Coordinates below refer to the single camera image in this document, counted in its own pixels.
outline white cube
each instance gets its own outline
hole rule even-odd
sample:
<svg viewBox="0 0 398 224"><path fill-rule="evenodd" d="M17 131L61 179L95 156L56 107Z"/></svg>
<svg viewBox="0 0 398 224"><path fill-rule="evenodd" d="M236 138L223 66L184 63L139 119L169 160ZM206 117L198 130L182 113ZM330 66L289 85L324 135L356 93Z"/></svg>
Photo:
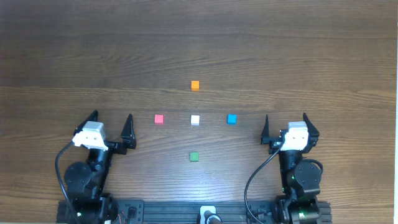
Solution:
<svg viewBox="0 0 398 224"><path fill-rule="evenodd" d="M191 115L191 125L199 125L199 115Z"/></svg>

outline black metal base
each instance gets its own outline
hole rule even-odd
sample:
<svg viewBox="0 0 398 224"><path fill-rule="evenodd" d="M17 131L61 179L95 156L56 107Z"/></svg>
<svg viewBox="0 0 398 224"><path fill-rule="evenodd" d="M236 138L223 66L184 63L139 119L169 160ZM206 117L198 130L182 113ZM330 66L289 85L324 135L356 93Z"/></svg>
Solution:
<svg viewBox="0 0 398 224"><path fill-rule="evenodd" d="M227 224L254 224L246 213L246 206L242 202L145 202L142 200L117 200L120 210L121 223L126 224L197 224L201 206L216 207L217 214ZM259 214L260 221L274 223L271 218L272 201L252 201L249 207L252 213ZM332 224L329 203L319 203L322 224ZM57 223L69 223L65 202L58 206Z"/></svg>

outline orange cube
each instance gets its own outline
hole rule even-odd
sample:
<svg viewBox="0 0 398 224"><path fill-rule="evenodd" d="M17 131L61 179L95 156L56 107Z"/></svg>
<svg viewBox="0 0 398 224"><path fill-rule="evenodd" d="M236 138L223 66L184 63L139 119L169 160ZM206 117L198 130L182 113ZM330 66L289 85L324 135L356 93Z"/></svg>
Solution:
<svg viewBox="0 0 398 224"><path fill-rule="evenodd" d="M199 81L191 82L191 91L199 91Z"/></svg>

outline small block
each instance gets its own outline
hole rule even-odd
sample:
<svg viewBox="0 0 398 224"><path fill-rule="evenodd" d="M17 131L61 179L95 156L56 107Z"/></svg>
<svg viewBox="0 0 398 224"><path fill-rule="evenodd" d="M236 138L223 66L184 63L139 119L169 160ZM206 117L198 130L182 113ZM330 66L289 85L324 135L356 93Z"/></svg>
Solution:
<svg viewBox="0 0 398 224"><path fill-rule="evenodd" d="M235 114L229 114L226 123L227 124L231 124L231 125L235 125L236 124L236 115Z"/></svg>
<svg viewBox="0 0 398 224"><path fill-rule="evenodd" d="M199 81L191 82L191 91L199 91Z"/></svg>
<svg viewBox="0 0 398 224"><path fill-rule="evenodd" d="M189 156L191 162L199 162L199 152L191 152Z"/></svg>
<svg viewBox="0 0 398 224"><path fill-rule="evenodd" d="M155 114L155 124L164 124L164 115Z"/></svg>
<svg viewBox="0 0 398 224"><path fill-rule="evenodd" d="M191 125L199 125L199 115L191 115Z"/></svg>

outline wood grain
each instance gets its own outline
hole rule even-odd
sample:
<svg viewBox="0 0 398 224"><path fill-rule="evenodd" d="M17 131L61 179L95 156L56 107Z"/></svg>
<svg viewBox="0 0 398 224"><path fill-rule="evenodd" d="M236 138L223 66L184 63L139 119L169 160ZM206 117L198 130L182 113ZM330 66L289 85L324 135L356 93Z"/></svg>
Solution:
<svg viewBox="0 0 398 224"><path fill-rule="evenodd" d="M119 198L242 201L268 157L265 115L278 134L306 112L334 223L392 223L397 3L1 1L0 221L55 221L55 156L97 109L111 139L134 117L137 149L114 156L106 186ZM62 172L86 155L70 149ZM249 198L279 194L274 160Z"/></svg>

